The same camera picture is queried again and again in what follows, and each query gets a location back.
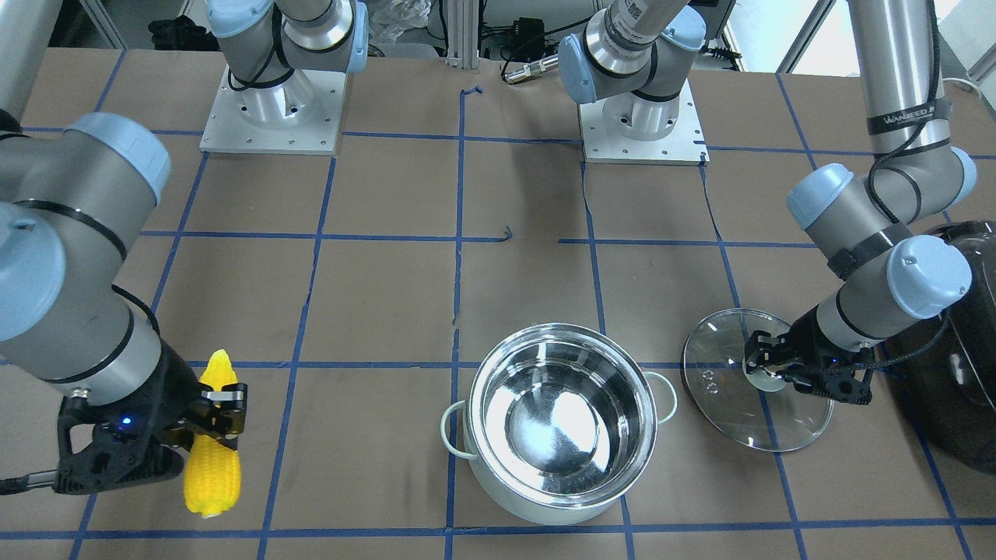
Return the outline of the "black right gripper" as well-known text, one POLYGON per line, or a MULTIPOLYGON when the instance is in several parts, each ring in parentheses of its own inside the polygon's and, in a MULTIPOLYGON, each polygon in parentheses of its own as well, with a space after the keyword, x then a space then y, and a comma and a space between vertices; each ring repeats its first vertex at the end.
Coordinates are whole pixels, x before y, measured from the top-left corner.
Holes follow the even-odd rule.
POLYGON ((104 405, 81 397, 61 400, 54 493, 93 494, 168 481, 184 467, 174 447, 189 449, 192 435, 238 451, 247 405, 246 383, 220 390, 200 383, 164 341, 152 375, 129 396, 104 405))

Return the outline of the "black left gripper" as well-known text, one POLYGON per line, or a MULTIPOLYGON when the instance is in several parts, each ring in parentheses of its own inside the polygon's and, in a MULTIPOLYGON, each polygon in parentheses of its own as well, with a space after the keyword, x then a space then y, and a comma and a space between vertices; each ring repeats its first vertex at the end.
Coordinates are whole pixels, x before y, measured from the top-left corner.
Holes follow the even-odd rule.
POLYGON ((874 351, 860 348, 851 352, 836 347, 819 329, 815 309, 797 319, 780 336, 754 331, 746 341, 744 354, 747 375, 767 372, 776 376, 783 370, 782 378, 799 393, 844 404, 871 403, 869 378, 858 380, 856 372, 874 362, 874 351))

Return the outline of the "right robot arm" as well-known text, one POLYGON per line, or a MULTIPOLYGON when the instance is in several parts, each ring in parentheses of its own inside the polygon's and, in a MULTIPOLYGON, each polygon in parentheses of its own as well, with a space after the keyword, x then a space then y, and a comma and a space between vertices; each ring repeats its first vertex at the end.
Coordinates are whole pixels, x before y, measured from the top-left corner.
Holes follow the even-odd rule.
POLYGON ((57 1, 2 3, 2 358, 61 394, 59 462, 3 494, 95 494, 183 475, 238 489, 248 387, 198 375, 147 305, 114 284, 163 199, 170 153, 92 111, 57 138, 20 123, 57 1))

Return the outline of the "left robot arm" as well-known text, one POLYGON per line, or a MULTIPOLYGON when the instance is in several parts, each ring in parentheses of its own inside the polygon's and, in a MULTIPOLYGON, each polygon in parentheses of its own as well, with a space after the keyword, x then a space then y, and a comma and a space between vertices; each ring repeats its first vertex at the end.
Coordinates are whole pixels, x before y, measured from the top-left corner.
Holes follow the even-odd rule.
MULTIPOLYGON (((796 391, 848 404, 871 400, 879 343, 956 304, 973 279, 967 259, 914 221, 971 194, 974 161, 950 143, 932 1, 851 1, 867 130, 875 159, 858 177, 843 164, 812 171, 787 209, 842 287, 786 332, 751 334, 739 353, 758 389, 796 391)), ((559 73, 577 105, 604 100, 622 134, 655 141, 669 132, 707 23, 686 1, 615 1, 559 40, 559 73)))

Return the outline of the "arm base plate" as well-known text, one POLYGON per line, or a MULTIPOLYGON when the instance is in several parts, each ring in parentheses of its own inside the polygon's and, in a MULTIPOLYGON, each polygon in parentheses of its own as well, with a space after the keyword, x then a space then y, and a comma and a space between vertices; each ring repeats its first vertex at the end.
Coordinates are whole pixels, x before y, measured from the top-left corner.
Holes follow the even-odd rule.
POLYGON ((690 84, 663 103, 620 93, 577 107, 588 163, 700 166, 710 156, 690 84))
POLYGON ((345 106, 345 73, 298 70, 269 89, 235 91, 222 74, 205 123, 203 152, 333 156, 345 106))

